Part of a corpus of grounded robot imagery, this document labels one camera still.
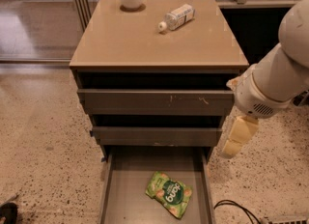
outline snack bag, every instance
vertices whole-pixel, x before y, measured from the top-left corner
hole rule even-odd
[[[176,218],[181,219],[192,195],[192,187],[183,182],[173,181],[162,172],[155,172],[147,186],[146,194],[156,198]]]

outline cabinet top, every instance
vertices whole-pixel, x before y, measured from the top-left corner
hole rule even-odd
[[[183,4],[195,17],[158,33],[166,13]],[[248,62],[215,0],[144,0],[135,12],[99,0],[70,62],[73,69],[246,69]]]

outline drawer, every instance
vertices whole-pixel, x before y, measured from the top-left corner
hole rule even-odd
[[[181,220],[145,194],[155,171],[191,185]],[[107,162],[100,224],[214,224],[207,163],[202,148],[113,147]]]
[[[227,116],[232,91],[80,89],[87,114]]]
[[[216,146],[219,116],[95,115],[93,135],[101,145]]]
[[[158,69],[157,72],[118,72],[116,69],[74,70],[80,89],[175,89],[229,90],[226,83],[239,75],[239,70]]]

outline bottle cap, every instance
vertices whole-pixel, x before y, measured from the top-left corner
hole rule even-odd
[[[161,21],[160,23],[158,23],[158,31],[159,32],[163,32],[166,28],[167,28],[167,24],[165,21]]]

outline bottle label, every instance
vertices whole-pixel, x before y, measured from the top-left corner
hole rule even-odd
[[[191,5],[184,4],[172,11],[171,14],[173,14],[177,20],[174,26],[174,29],[176,29],[194,17],[194,9]]]

